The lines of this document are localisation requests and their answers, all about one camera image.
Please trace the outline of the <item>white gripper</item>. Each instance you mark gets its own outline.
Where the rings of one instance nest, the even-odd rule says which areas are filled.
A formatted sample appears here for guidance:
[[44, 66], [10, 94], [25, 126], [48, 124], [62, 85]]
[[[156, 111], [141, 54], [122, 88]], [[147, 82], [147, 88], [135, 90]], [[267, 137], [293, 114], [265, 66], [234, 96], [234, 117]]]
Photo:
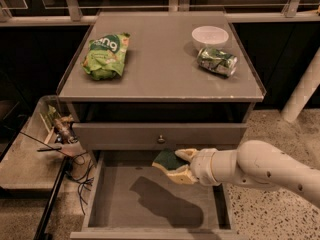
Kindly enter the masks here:
[[199, 183], [203, 186], [218, 186], [219, 183], [213, 176], [212, 159], [217, 152], [213, 149], [197, 150], [194, 148], [178, 149], [175, 155], [188, 163], [188, 166], [179, 167], [167, 173], [168, 178], [176, 184], [192, 185]]

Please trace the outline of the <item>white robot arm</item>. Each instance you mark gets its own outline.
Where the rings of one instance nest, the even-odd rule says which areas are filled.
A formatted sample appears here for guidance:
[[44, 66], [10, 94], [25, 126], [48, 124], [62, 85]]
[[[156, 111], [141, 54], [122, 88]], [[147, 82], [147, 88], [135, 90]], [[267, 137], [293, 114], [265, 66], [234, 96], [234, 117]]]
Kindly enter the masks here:
[[320, 207], [320, 171], [293, 159], [263, 141], [250, 140], [236, 150], [180, 149], [175, 152], [186, 165], [167, 173], [177, 184], [200, 183], [267, 189], [282, 187]]

